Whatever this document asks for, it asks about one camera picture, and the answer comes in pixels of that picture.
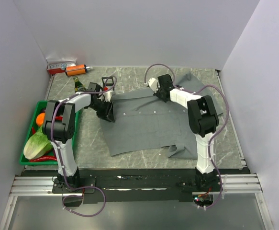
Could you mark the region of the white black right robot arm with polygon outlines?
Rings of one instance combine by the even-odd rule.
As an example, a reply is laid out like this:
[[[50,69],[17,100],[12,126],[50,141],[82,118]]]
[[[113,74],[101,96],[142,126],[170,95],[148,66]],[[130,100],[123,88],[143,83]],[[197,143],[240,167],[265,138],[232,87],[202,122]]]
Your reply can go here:
[[[187,109],[189,126],[197,144],[195,185],[199,190],[206,191],[217,176],[213,162],[214,140],[212,136],[219,125],[219,119],[211,96],[200,96],[175,88],[168,74],[150,78],[148,86],[162,101],[171,101]]]

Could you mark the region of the grey button-up shirt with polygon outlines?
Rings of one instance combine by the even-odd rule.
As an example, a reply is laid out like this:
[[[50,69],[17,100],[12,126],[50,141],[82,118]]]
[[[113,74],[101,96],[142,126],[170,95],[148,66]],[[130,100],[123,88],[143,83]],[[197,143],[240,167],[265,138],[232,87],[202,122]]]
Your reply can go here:
[[[149,88],[116,94],[112,101],[115,121],[100,121],[111,156],[168,147],[169,158],[197,159],[184,107],[161,101]]]

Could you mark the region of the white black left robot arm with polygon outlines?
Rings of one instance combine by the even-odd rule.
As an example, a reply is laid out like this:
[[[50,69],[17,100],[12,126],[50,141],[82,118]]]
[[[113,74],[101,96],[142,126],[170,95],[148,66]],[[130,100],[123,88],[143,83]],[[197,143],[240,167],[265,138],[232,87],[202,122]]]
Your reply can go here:
[[[100,86],[90,83],[87,90],[78,91],[74,95],[60,101],[47,102],[42,132],[51,142],[58,161],[58,176],[60,184],[71,193],[80,189],[81,181],[78,165],[75,162],[72,138],[75,133],[76,113],[82,109],[91,108],[98,118],[114,122],[113,101],[115,82],[107,81]]]

